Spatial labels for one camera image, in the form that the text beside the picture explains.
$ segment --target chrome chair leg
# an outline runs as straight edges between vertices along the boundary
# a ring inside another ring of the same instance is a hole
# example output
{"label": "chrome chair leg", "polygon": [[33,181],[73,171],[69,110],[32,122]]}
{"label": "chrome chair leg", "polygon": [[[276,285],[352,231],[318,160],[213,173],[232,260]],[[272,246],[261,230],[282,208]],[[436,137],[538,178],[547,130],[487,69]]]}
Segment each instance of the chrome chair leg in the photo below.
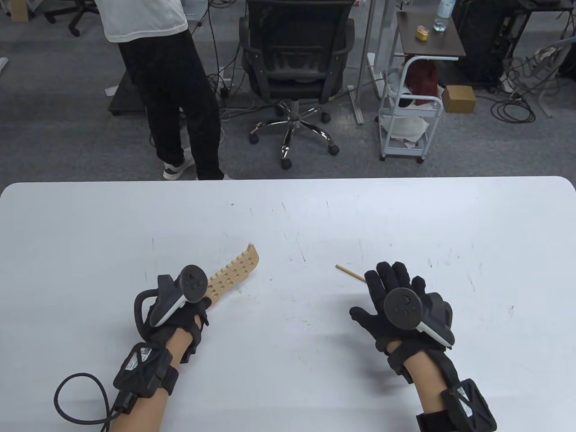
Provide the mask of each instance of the chrome chair leg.
{"label": "chrome chair leg", "polygon": [[282,142],[282,159],[280,160],[280,165],[282,169],[290,169],[292,167],[292,161],[288,159],[288,152],[290,151],[290,141],[292,141],[292,135],[294,135],[294,123],[290,122],[288,125],[288,130],[284,136],[284,141]]}
{"label": "chrome chair leg", "polygon": [[290,116],[290,108],[288,105],[286,105],[285,102],[279,102],[278,106],[282,109],[282,111],[284,111],[284,114],[286,114],[288,117]]}
{"label": "chrome chair leg", "polygon": [[320,108],[320,107],[310,108],[309,110],[304,111],[302,114],[300,114],[300,118],[305,119],[306,117],[309,117],[312,114],[317,113],[318,111],[322,111],[322,108]]}
{"label": "chrome chair leg", "polygon": [[315,124],[312,123],[308,123],[304,120],[300,120],[300,124],[302,126],[304,126],[306,129],[311,130],[312,132],[314,132],[315,134],[318,134],[319,136],[321,136],[322,138],[324,138],[327,142],[328,142],[328,152],[332,155],[332,156],[336,156],[338,154],[338,152],[340,151],[340,149],[338,148],[338,146],[336,144],[334,144],[334,141],[332,140],[332,137],[330,135],[328,135],[328,133],[322,129],[320,129],[318,126],[316,126]]}
{"label": "chrome chair leg", "polygon": [[250,132],[251,135],[255,134],[258,129],[264,126],[276,126],[277,124],[286,124],[288,120],[268,120],[267,122],[260,122],[258,123],[254,129]]}

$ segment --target black mesh chair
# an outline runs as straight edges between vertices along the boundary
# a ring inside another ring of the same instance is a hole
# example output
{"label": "black mesh chair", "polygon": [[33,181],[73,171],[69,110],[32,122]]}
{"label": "black mesh chair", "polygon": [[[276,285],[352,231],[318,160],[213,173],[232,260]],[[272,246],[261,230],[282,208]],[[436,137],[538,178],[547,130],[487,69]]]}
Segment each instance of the black mesh chair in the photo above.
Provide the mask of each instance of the black mesh chair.
{"label": "black mesh chair", "polygon": [[94,0],[72,0],[74,2],[74,6],[72,7],[65,7],[64,9],[57,9],[51,10],[44,14],[44,17],[48,20],[50,24],[54,24],[56,22],[56,17],[59,15],[67,15],[69,13],[75,14],[72,18],[72,21],[68,24],[68,30],[72,33],[75,37],[80,36],[80,31],[76,28],[78,22],[82,18],[82,16],[86,12],[96,13],[98,14],[98,8],[96,7],[96,3]]}
{"label": "black mesh chair", "polygon": [[[281,166],[289,169],[290,142],[300,126],[321,136],[328,152],[340,151],[328,133],[304,118],[320,107],[299,112],[300,99],[325,104],[342,88],[348,53],[354,45],[354,20],[348,18],[354,0],[247,0],[248,16],[240,18],[242,68],[250,87],[265,102],[280,101],[276,115],[284,119],[260,122],[250,132],[258,142],[258,129],[286,124]],[[321,113],[323,123],[330,121]]]}

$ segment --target vr controller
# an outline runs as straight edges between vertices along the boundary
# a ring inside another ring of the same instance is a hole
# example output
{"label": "vr controller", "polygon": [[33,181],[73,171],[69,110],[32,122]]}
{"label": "vr controller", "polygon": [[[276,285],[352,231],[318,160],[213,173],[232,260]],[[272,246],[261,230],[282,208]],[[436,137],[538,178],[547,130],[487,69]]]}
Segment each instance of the vr controller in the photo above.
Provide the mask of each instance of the vr controller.
{"label": "vr controller", "polygon": [[150,312],[150,325],[159,327],[187,301],[190,303],[200,301],[206,295],[207,289],[206,273],[192,264],[184,267],[175,281],[170,275],[159,275],[158,289],[141,292],[134,301],[134,317],[138,332],[145,339],[142,321],[142,304],[145,299],[158,297],[156,305]]}
{"label": "vr controller", "polygon": [[396,288],[384,299],[384,313],[395,327],[424,332],[447,348],[454,345],[452,308],[438,293],[422,300],[409,288]]}

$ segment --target power strip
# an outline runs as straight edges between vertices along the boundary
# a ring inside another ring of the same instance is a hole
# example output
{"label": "power strip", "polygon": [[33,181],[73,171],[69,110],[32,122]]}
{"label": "power strip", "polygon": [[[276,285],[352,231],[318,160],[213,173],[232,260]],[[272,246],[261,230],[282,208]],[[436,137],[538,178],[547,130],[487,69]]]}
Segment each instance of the power strip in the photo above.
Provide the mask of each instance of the power strip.
{"label": "power strip", "polygon": [[226,85],[226,87],[228,89],[230,89],[230,86],[232,85],[232,80],[230,78],[225,78],[224,77],[224,72],[226,71],[226,69],[224,69],[223,67],[220,68],[218,75],[220,75],[220,79],[218,80],[218,91],[220,91],[220,89]]}

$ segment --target forearm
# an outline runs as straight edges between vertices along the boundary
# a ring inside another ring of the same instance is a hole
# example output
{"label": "forearm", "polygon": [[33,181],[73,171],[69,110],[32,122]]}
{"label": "forearm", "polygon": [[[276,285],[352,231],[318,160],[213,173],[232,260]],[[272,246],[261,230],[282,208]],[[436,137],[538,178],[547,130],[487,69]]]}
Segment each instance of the forearm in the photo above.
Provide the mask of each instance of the forearm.
{"label": "forearm", "polygon": [[[394,351],[401,342],[390,342],[388,352]],[[425,414],[443,411],[446,409],[440,393],[448,389],[440,369],[424,351],[410,357],[404,363],[410,373],[416,391],[420,397],[420,403]]]}
{"label": "forearm", "polygon": [[[191,343],[190,333],[182,329],[176,330],[166,344],[173,356],[170,364],[172,367],[179,368],[180,360]],[[163,388],[157,389],[150,398],[139,398],[129,415],[122,414],[114,421],[112,432],[159,432],[167,403],[168,392]]]}

